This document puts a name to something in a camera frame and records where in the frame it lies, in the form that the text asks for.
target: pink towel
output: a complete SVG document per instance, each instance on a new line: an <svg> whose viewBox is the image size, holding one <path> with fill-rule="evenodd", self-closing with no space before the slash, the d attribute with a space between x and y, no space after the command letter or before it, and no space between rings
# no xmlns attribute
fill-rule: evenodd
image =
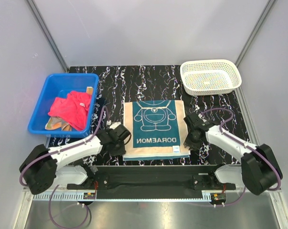
<svg viewBox="0 0 288 229"><path fill-rule="evenodd" d="M86 92L72 91L66 99L56 97L50 112L51 117L60 117L76 130L86 127L91 95Z"/></svg>

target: basket rim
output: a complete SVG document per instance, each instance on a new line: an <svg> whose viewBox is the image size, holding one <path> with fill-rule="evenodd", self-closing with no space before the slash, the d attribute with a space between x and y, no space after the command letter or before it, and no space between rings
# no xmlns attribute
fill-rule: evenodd
<svg viewBox="0 0 288 229"><path fill-rule="evenodd" d="M237 86L234 86L234 87L228 87L228 88L224 88L224 89L214 89L214 90L211 90L211 89L201 89L201 90L194 90L194 89L191 89L189 86L186 85L186 82L185 82L185 78L183 77L183 73L182 73L182 69L185 65L188 65L188 64L194 64L194 63L213 63L213 62L223 62L223 63L227 63L229 64L235 71L236 75L237 75L237 78L238 78L238 85ZM200 60L200 61L187 61L187 62L184 62L181 66L180 66L180 76L181 76L181 80L182 80L182 83L183 83L183 87L185 87L187 90L190 90L192 92L208 92L208 91L224 91L224 90L234 90L238 87L241 86L241 83L242 83L242 79L241 79L241 76L240 76L240 73L239 73L239 70L237 69L237 67L235 66L235 64L229 60L225 60L225 59L215 59L215 60Z"/></svg>

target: white wall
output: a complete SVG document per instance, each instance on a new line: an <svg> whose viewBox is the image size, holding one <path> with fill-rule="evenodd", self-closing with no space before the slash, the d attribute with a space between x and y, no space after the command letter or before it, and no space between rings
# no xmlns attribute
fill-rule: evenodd
<svg viewBox="0 0 288 229"><path fill-rule="evenodd" d="M19 166L45 137L27 132L45 77L62 69L24 0L0 1L0 229L11 229Z"/></svg>
<svg viewBox="0 0 288 229"><path fill-rule="evenodd" d="M288 0L277 1L239 70L259 141L282 169L288 204Z"/></svg>
<svg viewBox="0 0 288 229"><path fill-rule="evenodd" d="M235 62L267 0L35 0L69 66Z"/></svg>

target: white plastic basket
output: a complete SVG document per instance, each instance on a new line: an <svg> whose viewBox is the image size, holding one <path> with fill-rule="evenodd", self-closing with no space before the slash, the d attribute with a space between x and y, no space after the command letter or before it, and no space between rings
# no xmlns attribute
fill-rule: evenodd
<svg viewBox="0 0 288 229"><path fill-rule="evenodd" d="M238 69L228 60L188 61L180 74L190 95L226 94L241 85Z"/></svg>

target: metal frame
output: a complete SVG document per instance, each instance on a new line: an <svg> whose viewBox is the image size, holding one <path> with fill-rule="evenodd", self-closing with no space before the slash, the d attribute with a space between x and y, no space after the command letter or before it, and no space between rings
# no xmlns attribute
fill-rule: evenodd
<svg viewBox="0 0 288 229"><path fill-rule="evenodd" d="M39 10L38 10L36 4L34 3L33 0L26 0L26 2L28 3L31 11L33 12L39 26L41 27L41 30L43 31L44 35L46 36L46 39L48 40L49 45L52 48L52 50L54 51L54 54L56 55L62 68L64 69L64 71L68 72L69 67L67 66L66 62L64 61L59 49L56 46L54 39L52 38L49 30L47 29L47 26L46 26L46 24L45 24L45 22L41 16ZM249 38L247 39L247 42L245 43L237 61L236 61L237 67L241 64L241 62L242 62L243 58L245 57L245 54L247 53L250 45L252 44L253 40L257 36L257 33L259 32L261 26L263 25L264 21L266 20L267 16L271 12L271 10L272 10L272 8L276 2L277 2L277 0L269 0L268 3L266 4L263 12L261 13L257 23L255 24ZM248 109L248 106L247 106L247 103L245 100L245 96L244 96L243 91L240 87L238 89L236 89L236 95L237 95L237 100L238 100L240 108L241 108L243 118L245 120L245 125L247 128L248 134L249 134L250 141L252 143L259 145L259 139L258 139L257 133L255 131L255 127L254 127L252 118L249 114L249 109ZM20 210L19 210L18 217L16 219L16 223L14 226L15 229L23 229L25 227L25 224L26 224L29 212L30 212L30 208L31 208L31 203L33 200L33 195L30 193L29 190L27 190L25 188L23 190L23 192L24 192L23 201L22 201L22 205L21 205ZM274 207L274 210L276 213L276 217L278 219L280 227L282 229L288 229L288 209L287 209L286 203L283 199L283 193L282 192L269 192L269 194L270 194L271 201L272 201L272 204L273 204L273 207Z"/></svg>

